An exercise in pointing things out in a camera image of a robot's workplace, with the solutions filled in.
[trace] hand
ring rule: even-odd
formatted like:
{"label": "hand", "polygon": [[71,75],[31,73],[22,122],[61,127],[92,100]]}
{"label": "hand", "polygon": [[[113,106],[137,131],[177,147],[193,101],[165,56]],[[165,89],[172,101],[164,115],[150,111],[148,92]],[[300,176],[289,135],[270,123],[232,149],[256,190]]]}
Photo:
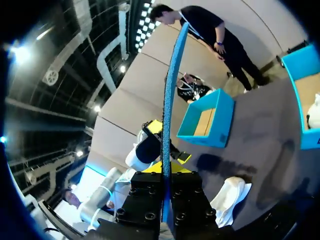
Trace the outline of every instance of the hand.
{"label": "hand", "polygon": [[114,209],[114,208],[115,208],[115,204],[114,204],[112,201],[110,201],[110,200],[106,203],[106,206],[107,206],[108,208],[110,208],[110,209]]}
{"label": "hand", "polygon": [[225,46],[219,45],[217,42],[215,42],[213,46],[214,46],[215,50],[219,54],[225,54],[226,53]]}
{"label": "hand", "polygon": [[216,57],[217,59],[219,59],[219,60],[221,60],[221,61],[224,61],[224,60],[225,60],[219,53],[214,52],[213,54],[215,55],[215,57]]}

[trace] person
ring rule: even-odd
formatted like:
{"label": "person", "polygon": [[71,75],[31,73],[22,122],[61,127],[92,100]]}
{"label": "person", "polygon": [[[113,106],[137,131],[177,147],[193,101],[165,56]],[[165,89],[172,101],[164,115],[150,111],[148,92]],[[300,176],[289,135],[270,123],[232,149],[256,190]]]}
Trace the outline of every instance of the person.
{"label": "person", "polygon": [[[82,202],[79,200],[79,198],[71,191],[71,189],[66,188],[62,191],[61,193],[62,195],[62,200],[64,200],[65,202],[67,202],[69,205],[75,206],[76,209],[80,208],[80,205],[82,204]],[[114,208],[115,208],[115,204],[109,200],[102,208],[101,210],[114,215]]]}
{"label": "person", "polygon": [[223,61],[232,74],[243,84],[246,93],[252,86],[242,68],[253,77],[258,86],[268,83],[256,65],[248,57],[238,38],[225,28],[225,22],[212,12],[200,6],[186,6],[173,10],[167,5],[156,5],[150,19],[165,25],[179,21],[181,25],[189,22],[189,33],[201,41],[210,52]]}
{"label": "person", "polygon": [[199,77],[187,73],[177,79],[176,86],[178,96],[188,104],[213,92],[210,87],[204,85]]}

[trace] black t-shirt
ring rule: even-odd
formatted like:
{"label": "black t-shirt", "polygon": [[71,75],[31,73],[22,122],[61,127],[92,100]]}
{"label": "black t-shirt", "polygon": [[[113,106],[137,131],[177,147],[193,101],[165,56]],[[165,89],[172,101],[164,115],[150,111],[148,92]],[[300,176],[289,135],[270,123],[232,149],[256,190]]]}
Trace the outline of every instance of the black t-shirt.
{"label": "black t-shirt", "polygon": [[[196,80],[200,80],[200,78],[194,76],[194,75],[191,75],[190,74],[190,77],[192,77],[193,79],[196,79]],[[205,85],[198,85],[194,82],[192,83],[188,83],[188,85],[190,87],[193,88],[193,90],[195,92],[197,92],[200,96],[200,98],[202,98],[203,96],[206,95],[206,93],[211,90],[210,87],[208,86],[205,86]],[[177,87],[177,93],[178,93],[178,96],[181,97],[183,100],[185,100],[186,102],[188,102],[188,100],[192,100],[192,101],[195,101],[195,92],[192,91],[189,86],[186,85],[186,84],[183,84],[182,87]]]}
{"label": "black t-shirt", "polygon": [[[203,41],[211,46],[215,51],[214,44],[217,41],[215,28],[224,21],[217,15],[200,6],[186,6],[181,9],[181,13],[190,25],[200,34],[200,36],[204,38]],[[181,26],[185,22],[184,18],[181,18]],[[201,39],[197,34],[190,31],[190,27],[188,32],[196,39]],[[226,51],[228,51],[228,49],[232,50],[239,47],[243,48],[238,38],[228,29],[225,29],[223,45]]]}

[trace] open box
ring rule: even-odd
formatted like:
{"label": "open box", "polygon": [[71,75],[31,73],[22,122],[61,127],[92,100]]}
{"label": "open box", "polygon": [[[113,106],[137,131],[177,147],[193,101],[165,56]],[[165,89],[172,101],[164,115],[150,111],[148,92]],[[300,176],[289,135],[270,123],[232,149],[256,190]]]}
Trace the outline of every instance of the open box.
{"label": "open box", "polygon": [[301,122],[301,149],[320,148],[320,128],[308,128],[307,113],[320,93],[320,58],[314,45],[282,58],[295,91]]}
{"label": "open box", "polygon": [[234,111],[234,100],[221,88],[189,104],[177,137],[192,144],[224,148]]}

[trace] white plush toy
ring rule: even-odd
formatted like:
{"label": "white plush toy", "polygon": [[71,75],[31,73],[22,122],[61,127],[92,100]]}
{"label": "white plush toy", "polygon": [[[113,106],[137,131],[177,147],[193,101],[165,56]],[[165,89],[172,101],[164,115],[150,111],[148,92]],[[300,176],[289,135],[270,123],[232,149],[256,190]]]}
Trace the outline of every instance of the white plush toy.
{"label": "white plush toy", "polygon": [[309,108],[306,119],[309,128],[320,128],[320,93],[315,95],[314,104]]}

